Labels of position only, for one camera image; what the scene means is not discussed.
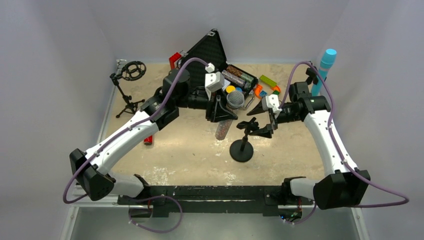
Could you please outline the tripod stand with shock mount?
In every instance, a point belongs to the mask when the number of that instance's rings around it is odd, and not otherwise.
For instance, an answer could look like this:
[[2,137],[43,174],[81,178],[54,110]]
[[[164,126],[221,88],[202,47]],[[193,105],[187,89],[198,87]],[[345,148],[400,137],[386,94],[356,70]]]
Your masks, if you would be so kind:
[[116,70],[110,74],[109,78],[124,103],[122,110],[115,115],[117,119],[123,114],[134,115],[139,105],[146,101],[144,98],[135,99],[133,90],[130,90],[130,87],[134,87],[136,81],[141,80],[146,72],[147,66],[140,60],[116,60]]

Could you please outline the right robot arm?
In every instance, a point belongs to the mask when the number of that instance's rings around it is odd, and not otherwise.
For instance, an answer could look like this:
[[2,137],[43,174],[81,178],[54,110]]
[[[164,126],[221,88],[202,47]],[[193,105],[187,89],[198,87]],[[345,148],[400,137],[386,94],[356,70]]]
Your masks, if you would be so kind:
[[306,82],[289,86],[290,101],[278,107],[277,95],[272,94],[248,112],[249,116],[267,113],[270,123],[251,133],[253,136],[271,138],[278,124],[301,121],[311,133],[324,167],[320,181],[303,176],[285,178],[281,186],[283,198],[303,197],[313,200],[321,210],[354,207],[361,202],[370,180],[367,170],[359,170],[347,154],[339,154],[344,146],[335,146],[338,138],[334,123],[330,120],[331,107],[324,96],[312,96]]

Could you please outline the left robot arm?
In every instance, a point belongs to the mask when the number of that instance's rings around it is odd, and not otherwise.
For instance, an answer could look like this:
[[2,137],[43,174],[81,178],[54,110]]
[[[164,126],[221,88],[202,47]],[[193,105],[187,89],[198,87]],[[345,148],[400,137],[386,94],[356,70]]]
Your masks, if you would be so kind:
[[136,111],[134,116],[106,139],[87,150],[76,148],[70,155],[72,181],[77,182],[92,201],[115,194],[138,197],[148,186],[139,175],[119,175],[112,168],[129,151],[149,136],[161,131],[179,117],[179,110],[205,110],[211,123],[236,120],[227,108],[222,71],[206,67],[203,85],[191,87],[186,69],[173,69],[163,79],[162,87]]

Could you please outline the silver glitter microphone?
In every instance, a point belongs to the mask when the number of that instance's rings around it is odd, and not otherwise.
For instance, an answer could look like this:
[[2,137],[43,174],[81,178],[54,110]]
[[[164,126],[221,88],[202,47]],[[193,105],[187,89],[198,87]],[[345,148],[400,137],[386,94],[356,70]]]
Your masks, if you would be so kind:
[[218,122],[215,138],[222,141],[232,125],[233,120],[237,120],[237,112],[245,103],[245,96],[241,91],[233,90],[226,95],[225,116]]

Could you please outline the blue microphone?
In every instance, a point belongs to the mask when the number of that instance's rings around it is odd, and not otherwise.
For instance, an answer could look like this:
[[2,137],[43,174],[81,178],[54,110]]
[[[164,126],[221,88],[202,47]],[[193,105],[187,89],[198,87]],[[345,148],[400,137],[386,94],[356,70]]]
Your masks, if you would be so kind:
[[323,82],[326,80],[330,68],[334,65],[336,57],[337,51],[333,48],[328,48],[323,53],[318,68],[321,78],[318,80],[317,84],[313,84],[311,88],[312,96],[318,96],[320,94]]

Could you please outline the black round-base mic stand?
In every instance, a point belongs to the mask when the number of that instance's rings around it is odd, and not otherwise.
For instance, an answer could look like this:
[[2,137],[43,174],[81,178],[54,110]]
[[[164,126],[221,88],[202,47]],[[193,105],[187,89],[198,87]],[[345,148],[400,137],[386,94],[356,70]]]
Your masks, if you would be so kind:
[[253,131],[259,129],[257,119],[253,117],[250,121],[241,121],[236,127],[239,130],[244,130],[242,139],[235,140],[229,148],[230,156],[233,160],[239,163],[246,163],[253,157],[254,148],[248,140],[248,136]]

